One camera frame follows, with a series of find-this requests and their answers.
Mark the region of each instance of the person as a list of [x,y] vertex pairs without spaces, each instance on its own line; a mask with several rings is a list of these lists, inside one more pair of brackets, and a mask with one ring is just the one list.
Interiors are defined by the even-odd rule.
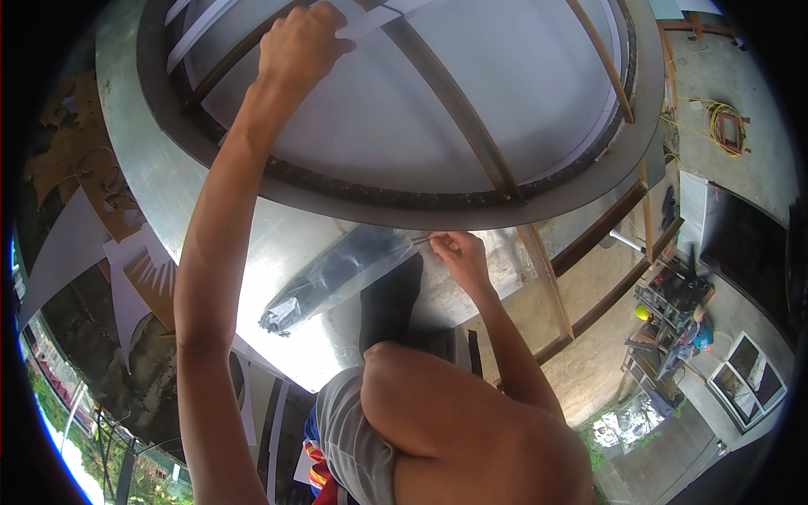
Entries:
[[[188,226],[175,320],[179,426],[195,503],[267,502],[228,356],[267,158],[306,95],[356,47],[335,38],[346,24],[319,2],[296,7],[262,38],[258,77]],[[361,373],[342,371],[318,395],[334,479],[362,505],[594,503],[587,450],[492,288],[482,241],[465,232],[430,239],[482,315],[504,394],[445,360],[368,337]]]

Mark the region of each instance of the sky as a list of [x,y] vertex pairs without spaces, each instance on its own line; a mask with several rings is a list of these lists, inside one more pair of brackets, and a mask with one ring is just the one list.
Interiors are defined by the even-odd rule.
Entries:
[[[48,416],[45,415],[45,412],[42,410],[42,406],[40,406],[39,398],[36,400],[36,405],[40,409],[40,416],[42,417],[45,426],[48,428],[48,433],[53,440],[53,445],[56,447],[56,450],[59,451],[59,448],[61,447],[62,433],[61,431],[57,431],[48,420]],[[86,494],[87,498],[90,500],[90,503],[93,505],[104,505],[101,485],[98,484],[97,481],[84,470],[84,467],[82,466],[82,452],[73,442],[70,441],[70,439],[65,441],[65,451],[61,454],[61,456],[65,460],[65,466],[67,466],[70,473],[73,474],[73,478],[84,490],[84,494]]]

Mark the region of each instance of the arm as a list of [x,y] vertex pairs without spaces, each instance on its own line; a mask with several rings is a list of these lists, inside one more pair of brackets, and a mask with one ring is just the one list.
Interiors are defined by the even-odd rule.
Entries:
[[429,238],[438,260],[446,263],[452,278],[480,311],[505,394],[563,421],[564,413],[553,389],[491,285],[482,240],[468,232],[433,232]]
[[272,143],[303,99],[355,47],[330,3],[297,7],[261,39],[259,75],[211,166],[177,273],[179,427],[197,503],[265,503],[230,379],[250,227]]

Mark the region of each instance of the clear plastic bag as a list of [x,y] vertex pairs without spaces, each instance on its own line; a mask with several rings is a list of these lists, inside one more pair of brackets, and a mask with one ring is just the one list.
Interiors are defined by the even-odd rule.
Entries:
[[267,305],[259,325],[288,337],[306,320],[355,296],[415,252],[412,240],[400,229],[358,225]]

